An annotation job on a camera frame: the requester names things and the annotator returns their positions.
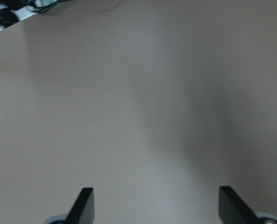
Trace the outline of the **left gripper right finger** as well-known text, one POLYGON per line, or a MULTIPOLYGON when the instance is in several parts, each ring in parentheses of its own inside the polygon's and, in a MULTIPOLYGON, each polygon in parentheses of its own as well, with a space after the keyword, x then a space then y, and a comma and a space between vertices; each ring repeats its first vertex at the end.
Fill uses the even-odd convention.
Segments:
POLYGON ((223 224, 259 224, 260 219, 230 186, 220 186, 218 215, 223 224))

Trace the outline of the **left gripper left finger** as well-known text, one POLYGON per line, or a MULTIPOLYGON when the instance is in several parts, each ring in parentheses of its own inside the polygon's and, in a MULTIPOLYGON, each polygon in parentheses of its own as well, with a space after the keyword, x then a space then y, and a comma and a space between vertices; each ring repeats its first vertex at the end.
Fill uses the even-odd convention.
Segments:
POLYGON ((83 188, 68 213, 65 224, 92 224, 95 217, 94 189, 83 188))

